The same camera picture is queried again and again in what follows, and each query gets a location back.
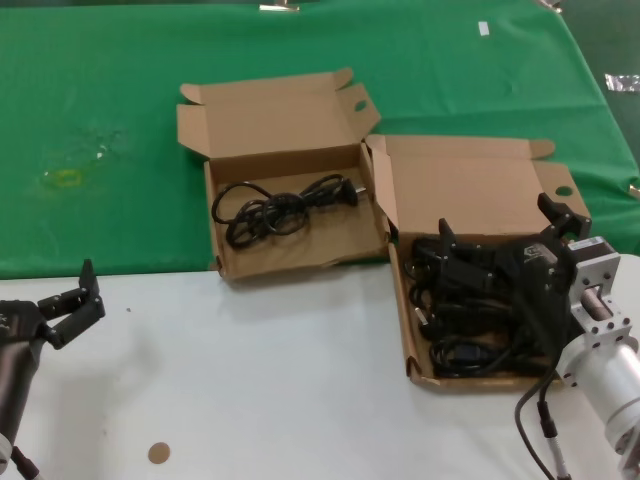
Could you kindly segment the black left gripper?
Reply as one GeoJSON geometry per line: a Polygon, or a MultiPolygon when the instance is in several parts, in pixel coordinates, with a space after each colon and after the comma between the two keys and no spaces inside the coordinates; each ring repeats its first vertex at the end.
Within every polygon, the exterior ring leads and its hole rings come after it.
{"type": "Polygon", "coordinates": [[[85,259],[78,287],[37,304],[1,301],[1,348],[35,341],[62,349],[105,316],[93,263],[85,259]]]}

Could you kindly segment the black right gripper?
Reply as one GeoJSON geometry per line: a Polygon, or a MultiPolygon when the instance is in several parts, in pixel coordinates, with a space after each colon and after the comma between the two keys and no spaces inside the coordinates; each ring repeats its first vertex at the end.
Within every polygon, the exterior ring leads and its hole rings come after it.
{"type": "Polygon", "coordinates": [[[550,360],[557,360],[569,329],[568,267],[564,238],[585,239],[591,219],[566,203],[538,196],[537,206],[548,221],[539,234],[507,239],[490,246],[459,241],[444,218],[440,234],[440,275],[478,292],[494,287],[495,271],[506,281],[517,317],[550,360]]]}

